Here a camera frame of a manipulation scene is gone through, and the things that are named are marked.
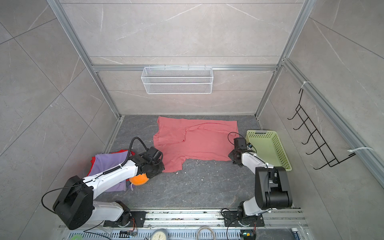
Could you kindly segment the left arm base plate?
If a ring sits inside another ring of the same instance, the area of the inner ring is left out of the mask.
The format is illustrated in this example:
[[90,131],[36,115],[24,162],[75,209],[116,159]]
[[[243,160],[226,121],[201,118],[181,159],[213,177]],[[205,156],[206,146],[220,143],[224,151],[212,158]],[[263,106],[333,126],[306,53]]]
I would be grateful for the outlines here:
[[112,228],[142,228],[144,226],[146,214],[147,213],[145,211],[123,213],[123,215],[116,222],[105,221],[103,226]]

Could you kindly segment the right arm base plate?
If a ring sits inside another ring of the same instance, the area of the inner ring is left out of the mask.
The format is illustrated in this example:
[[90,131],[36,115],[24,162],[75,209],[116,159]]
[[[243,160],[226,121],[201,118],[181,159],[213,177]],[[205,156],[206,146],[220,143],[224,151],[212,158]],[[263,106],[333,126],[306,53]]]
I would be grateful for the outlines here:
[[229,211],[224,209],[221,211],[224,218],[225,227],[264,227],[263,216],[243,217],[240,219],[237,211]]

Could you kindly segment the pink t shirt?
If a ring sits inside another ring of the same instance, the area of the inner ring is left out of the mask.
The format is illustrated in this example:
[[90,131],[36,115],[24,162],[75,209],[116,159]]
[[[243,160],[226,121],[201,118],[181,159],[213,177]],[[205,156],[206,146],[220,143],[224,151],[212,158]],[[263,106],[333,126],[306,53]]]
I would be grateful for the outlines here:
[[158,117],[154,146],[164,157],[165,173],[183,169],[188,159],[229,161],[238,136],[236,121],[187,120]]

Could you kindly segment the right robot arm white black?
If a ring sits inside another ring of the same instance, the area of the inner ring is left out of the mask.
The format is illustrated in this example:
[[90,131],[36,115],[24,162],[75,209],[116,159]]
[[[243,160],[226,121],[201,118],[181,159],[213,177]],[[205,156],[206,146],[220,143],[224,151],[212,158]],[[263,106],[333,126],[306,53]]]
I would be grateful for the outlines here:
[[240,223],[244,224],[275,209],[292,207],[293,197],[285,168],[269,164],[251,151],[233,150],[229,158],[234,164],[247,167],[255,175],[254,196],[240,203],[237,209]]

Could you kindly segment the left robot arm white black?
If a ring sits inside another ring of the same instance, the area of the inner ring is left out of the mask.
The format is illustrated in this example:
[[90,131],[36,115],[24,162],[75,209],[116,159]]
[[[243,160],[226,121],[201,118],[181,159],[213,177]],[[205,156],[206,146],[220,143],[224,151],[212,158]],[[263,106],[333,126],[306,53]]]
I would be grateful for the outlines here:
[[96,198],[118,183],[140,174],[146,174],[149,179],[157,176],[164,170],[162,160],[161,152],[143,153],[128,157],[100,174],[71,177],[53,204],[53,212],[70,230],[97,221],[125,227],[131,223],[131,210],[121,201],[104,203],[97,202]]

